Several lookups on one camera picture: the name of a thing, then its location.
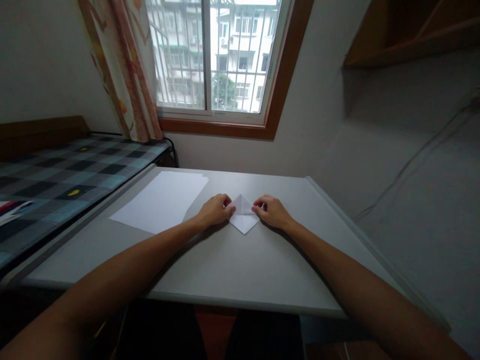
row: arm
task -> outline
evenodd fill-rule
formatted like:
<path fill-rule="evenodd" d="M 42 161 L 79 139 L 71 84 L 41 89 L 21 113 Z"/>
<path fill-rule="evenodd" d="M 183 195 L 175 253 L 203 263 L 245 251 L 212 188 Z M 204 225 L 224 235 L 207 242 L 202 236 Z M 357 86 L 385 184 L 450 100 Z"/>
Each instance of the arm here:
<path fill-rule="evenodd" d="M 231 202 L 226 194 L 218 194 L 193 218 L 95 268 L 5 346 L 0 359 L 79 359 L 89 331 L 144 290 L 193 236 L 228 219 L 235 207 L 224 206 Z"/>
<path fill-rule="evenodd" d="M 470 359 L 449 335 L 393 287 L 296 222 L 282 203 L 264 195 L 252 210 L 290 235 L 320 270 L 346 311 L 394 359 Z"/>

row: paper triangle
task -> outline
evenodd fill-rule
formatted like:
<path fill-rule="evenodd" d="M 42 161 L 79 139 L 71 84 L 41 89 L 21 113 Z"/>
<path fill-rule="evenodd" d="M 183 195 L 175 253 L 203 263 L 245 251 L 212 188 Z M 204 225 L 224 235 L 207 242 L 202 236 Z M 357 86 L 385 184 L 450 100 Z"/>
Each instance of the paper triangle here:
<path fill-rule="evenodd" d="M 242 194 L 238 195 L 230 206 L 235 206 L 236 210 L 229 221 L 242 234 L 248 233 L 260 221 L 259 217 L 252 211 L 253 204 Z"/>

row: forearm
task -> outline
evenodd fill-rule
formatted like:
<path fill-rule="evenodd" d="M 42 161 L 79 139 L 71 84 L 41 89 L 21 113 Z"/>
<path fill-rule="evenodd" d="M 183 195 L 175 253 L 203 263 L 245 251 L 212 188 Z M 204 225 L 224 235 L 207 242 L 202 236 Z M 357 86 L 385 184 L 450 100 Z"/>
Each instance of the forearm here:
<path fill-rule="evenodd" d="M 346 311 L 398 359 L 469 359 L 393 287 L 297 222 L 284 230 L 320 270 Z"/>
<path fill-rule="evenodd" d="M 129 247 L 84 276 L 49 310 L 83 325 L 103 321 L 144 290 L 165 263 L 204 229 L 194 217 Z"/>
<path fill-rule="evenodd" d="M 141 293 L 169 258 L 204 229 L 194 217 L 102 263 L 23 329 L 0 358 L 8 358 L 7 354 L 14 358 L 25 351 L 39 359 L 55 353 L 76 354 L 86 332 Z"/>

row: bed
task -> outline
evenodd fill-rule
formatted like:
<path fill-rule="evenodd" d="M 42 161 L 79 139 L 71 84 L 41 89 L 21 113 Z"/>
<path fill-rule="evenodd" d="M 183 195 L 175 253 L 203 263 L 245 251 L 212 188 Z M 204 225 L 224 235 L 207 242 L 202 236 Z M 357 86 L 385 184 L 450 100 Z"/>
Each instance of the bed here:
<path fill-rule="evenodd" d="M 92 134 L 81 116 L 0 125 L 0 201 L 32 201 L 0 226 L 0 279 L 142 169 L 167 140 Z"/>

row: plaid bedsheet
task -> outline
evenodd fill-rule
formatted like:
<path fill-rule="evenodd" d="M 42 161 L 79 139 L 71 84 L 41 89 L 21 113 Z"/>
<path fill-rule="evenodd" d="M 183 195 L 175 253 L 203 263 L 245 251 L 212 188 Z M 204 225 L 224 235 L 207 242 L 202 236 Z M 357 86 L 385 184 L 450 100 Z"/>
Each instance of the plaid bedsheet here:
<path fill-rule="evenodd" d="M 166 141 L 90 136 L 0 163 L 0 201 L 34 202 L 0 226 L 0 270 L 167 149 Z"/>

